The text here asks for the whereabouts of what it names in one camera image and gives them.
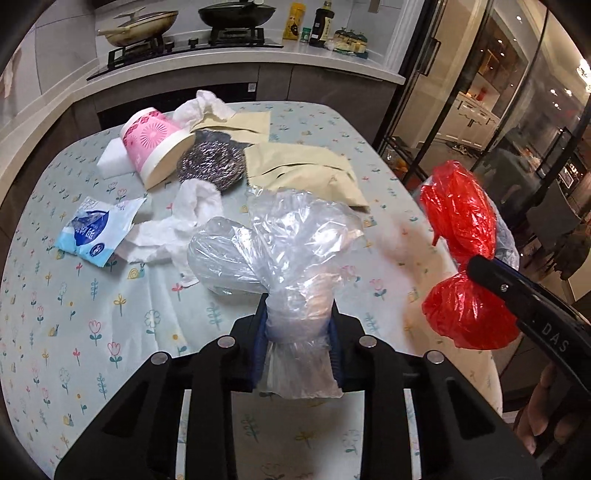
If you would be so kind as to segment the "person's right hand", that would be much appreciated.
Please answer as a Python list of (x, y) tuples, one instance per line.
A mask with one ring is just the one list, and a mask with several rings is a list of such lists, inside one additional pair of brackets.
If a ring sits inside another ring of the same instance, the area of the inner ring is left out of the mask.
[[(540, 380), (533, 390), (529, 403), (517, 415), (513, 431), (530, 454), (536, 451), (536, 438), (549, 426), (550, 390), (557, 378), (558, 369), (549, 363), (541, 373)], [(573, 415), (562, 419), (554, 430), (554, 440), (565, 444), (578, 428), (580, 420)]]

